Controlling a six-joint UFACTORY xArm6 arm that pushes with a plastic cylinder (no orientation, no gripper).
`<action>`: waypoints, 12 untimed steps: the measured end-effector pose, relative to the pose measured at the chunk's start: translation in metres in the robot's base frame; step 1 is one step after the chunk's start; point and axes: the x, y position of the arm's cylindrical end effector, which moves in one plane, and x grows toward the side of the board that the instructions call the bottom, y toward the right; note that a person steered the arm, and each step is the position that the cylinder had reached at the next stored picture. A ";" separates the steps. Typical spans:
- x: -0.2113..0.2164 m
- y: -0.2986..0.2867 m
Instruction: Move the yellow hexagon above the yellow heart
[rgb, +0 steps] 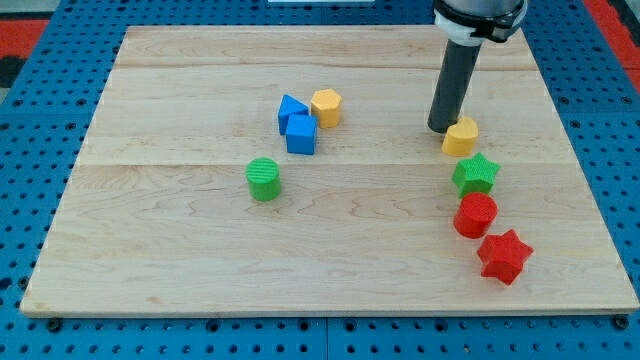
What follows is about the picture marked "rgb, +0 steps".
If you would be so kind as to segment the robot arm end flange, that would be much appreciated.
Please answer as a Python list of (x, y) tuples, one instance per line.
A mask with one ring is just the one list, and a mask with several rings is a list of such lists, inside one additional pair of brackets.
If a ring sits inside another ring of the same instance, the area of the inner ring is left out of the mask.
[(457, 45), (506, 42), (522, 25), (528, 0), (434, 0), (435, 24)]

